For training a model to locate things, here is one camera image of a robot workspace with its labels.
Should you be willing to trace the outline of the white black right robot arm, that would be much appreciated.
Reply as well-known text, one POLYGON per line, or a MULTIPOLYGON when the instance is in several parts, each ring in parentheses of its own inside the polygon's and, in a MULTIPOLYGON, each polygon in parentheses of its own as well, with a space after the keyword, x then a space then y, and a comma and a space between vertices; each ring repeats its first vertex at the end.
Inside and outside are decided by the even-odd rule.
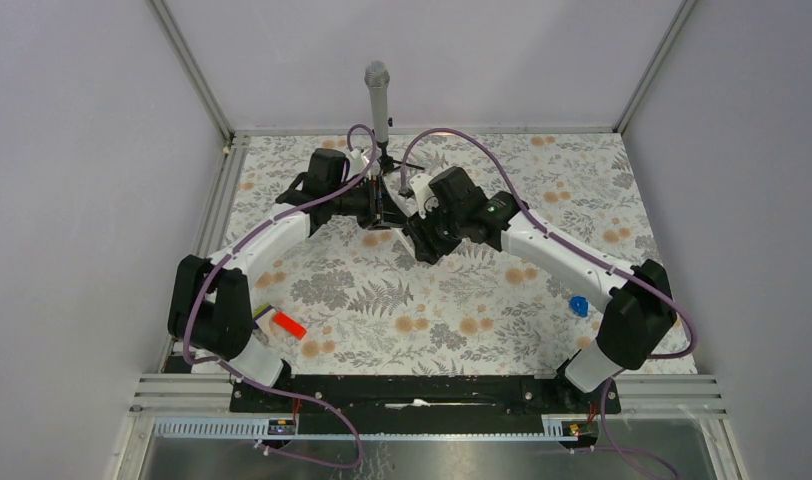
POLYGON ((583 410, 607 378, 639 369, 677 319, 662 265, 633 265, 575 240, 513 192, 488 197, 460 167, 417 174, 401 192, 417 205, 404 229, 418 260, 434 264, 464 240, 488 245, 566 283, 601 313, 596 338, 561 369, 555 396, 565 410, 583 410))

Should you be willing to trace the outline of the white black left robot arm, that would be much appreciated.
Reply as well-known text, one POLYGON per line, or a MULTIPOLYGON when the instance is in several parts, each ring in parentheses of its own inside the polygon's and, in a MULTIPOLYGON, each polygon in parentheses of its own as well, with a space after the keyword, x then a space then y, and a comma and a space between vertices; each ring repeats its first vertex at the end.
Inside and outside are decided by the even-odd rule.
POLYGON ((285 365, 254 332, 269 321, 256 316, 256 281, 292 247, 334 217, 352 217, 370 230, 401 227, 405 216, 389 195, 368 154, 318 148, 306 171, 280 194, 262 224, 211 255, 178 265, 168 332, 189 349, 208 352, 237 377, 256 382, 254 398, 270 411, 291 401, 285 365))

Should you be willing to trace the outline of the white red remote control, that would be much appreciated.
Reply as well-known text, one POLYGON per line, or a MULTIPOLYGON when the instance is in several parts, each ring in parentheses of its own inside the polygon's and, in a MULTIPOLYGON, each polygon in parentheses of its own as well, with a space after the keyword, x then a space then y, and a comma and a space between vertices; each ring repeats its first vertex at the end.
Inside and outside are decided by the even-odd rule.
POLYGON ((413 240, 409 237, 408 233, 405 232, 402 228, 393 228, 391 230, 393 237, 400 242, 400 244, 406 249, 409 255, 416 259, 416 250, 415 244, 413 240))

